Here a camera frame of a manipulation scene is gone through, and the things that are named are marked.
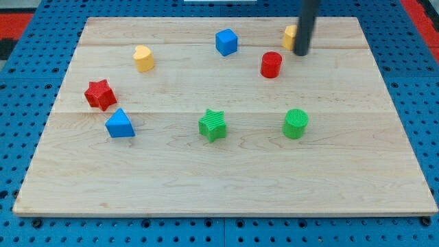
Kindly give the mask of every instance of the black cylinder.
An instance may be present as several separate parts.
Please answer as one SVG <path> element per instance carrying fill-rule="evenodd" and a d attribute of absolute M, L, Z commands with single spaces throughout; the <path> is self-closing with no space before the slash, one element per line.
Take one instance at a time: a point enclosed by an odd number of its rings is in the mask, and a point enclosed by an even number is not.
<path fill-rule="evenodd" d="M 297 56 L 308 54 L 319 4 L 320 0 L 302 0 L 302 9 L 300 10 L 296 41 L 294 43 L 294 53 Z"/>

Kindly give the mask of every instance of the blue block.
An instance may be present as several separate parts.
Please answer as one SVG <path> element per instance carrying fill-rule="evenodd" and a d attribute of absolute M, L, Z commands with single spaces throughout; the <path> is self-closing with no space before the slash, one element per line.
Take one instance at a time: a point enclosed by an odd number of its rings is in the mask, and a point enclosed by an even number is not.
<path fill-rule="evenodd" d="M 112 138 L 135 136 L 131 122 L 122 108 L 116 110 L 111 118 L 105 123 L 105 126 Z"/>
<path fill-rule="evenodd" d="M 231 29 L 222 30 L 215 37 L 215 46 L 221 55 L 227 56 L 238 50 L 238 36 Z"/>

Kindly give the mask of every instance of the toy block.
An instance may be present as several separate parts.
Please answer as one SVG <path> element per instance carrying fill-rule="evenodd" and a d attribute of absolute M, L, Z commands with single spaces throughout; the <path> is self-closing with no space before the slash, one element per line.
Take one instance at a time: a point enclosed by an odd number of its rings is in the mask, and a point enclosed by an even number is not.
<path fill-rule="evenodd" d="M 290 139 L 299 139 L 305 133 L 308 124 L 308 115 L 301 109 L 289 110 L 283 124 L 283 134 Z"/>
<path fill-rule="evenodd" d="M 261 75 L 265 78 L 276 78 L 281 72 L 282 56 L 269 51 L 262 56 Z"/>
<path fill-rule="evenodd" d="M 144 45 L 136 46 L 136 52 L 132 55 L 138 72 L 146 72 L 154 68 L 154 59 L 150 48 Z"/>
<path fill-rule="evenodd" d="M 227 126 L 224 122 L 224 111 L 206 110 L 206 114 L 198 121 L 200 134 L 207 137 L 210 143 L 218 138 L 226 137 Z"/>
<path fill-rule="evenodd" d="M 283 33 L 282 46 L 287 50 L 292 51 L 294 47 L 294 41 L 296 40 L 297 26 L 290 25 L 285 28 Z"/>
<path fill-rule="evenodd" d="M 103 111 L 117 103 L 115 94 L 106 79 L 99 82 L 89 82 L 88 89 L 84 94 L 90 107 L 99 107 Z"/>
<path fill-rule="evenodd" d="M 105 123 L 105 126 L 112 138 L 135 136 L 131 121 L 128 119 L 122 108 L 116 110 L 116 112 Z"/>
<path fill-rule="evenodd" d="M 238 50 L 238 36 L 231 29 L 222 30 L 215 35 L 215 46 L 221 55 L 230 55 Z"/>

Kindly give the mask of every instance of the green cylinder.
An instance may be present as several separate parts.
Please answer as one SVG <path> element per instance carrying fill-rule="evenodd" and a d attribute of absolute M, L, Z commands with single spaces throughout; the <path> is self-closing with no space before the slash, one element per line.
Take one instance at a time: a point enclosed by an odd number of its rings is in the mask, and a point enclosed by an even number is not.
<path fill-rule="evenodd" d="M 290 139 L 299 139 L 305 133 L 308 124 L 308 115 L 301 109 L 291 109 L 285 116 L 283 134 Z"/>

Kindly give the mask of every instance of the red star block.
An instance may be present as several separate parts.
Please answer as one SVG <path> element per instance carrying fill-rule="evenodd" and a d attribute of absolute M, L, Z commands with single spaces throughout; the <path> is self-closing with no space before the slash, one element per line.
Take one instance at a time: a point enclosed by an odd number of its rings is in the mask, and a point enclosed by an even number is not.
<path fill-rule="evenodd" d="M 112 104 L 117 103 L 115 94 L 106 79 L 100 82 L 89 82 L 88 89 L 84 94 L 90 107 L 99 107 L 103 111 Z"/>

